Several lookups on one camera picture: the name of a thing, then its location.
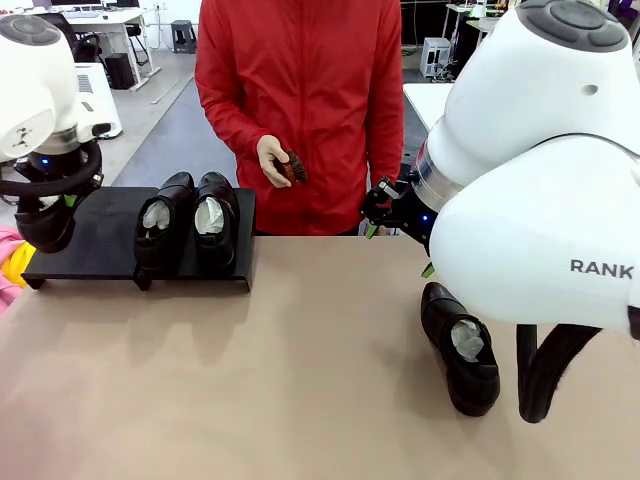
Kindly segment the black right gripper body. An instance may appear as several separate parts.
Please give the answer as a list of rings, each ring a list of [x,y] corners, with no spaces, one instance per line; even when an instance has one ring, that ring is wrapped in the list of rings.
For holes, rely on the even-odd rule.
[[[388,219],[391,226],[429,247],[431,233],[438,213],[427,207],[417,196],[411,183],[401,182],[399,197],[391,201]]]

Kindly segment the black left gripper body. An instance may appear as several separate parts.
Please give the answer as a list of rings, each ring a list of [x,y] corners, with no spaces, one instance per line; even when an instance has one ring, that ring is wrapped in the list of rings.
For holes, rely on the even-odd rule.
[[[89,148],[77,147],[63,154],[30,153],[16,171],[27,182],[16,183],[20,201],[49,197],[82,198],[89,194]]]

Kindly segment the person's right hand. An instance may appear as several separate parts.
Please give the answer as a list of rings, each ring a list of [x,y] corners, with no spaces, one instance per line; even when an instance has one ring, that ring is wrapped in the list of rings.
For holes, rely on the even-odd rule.
[[[279,140],[272,135],[263,135],[257,142],[256,153],[265,177],[276,188],[288,188],[290,180],[280,173],[277,166],[287,164],[289,156],[282,149]]]

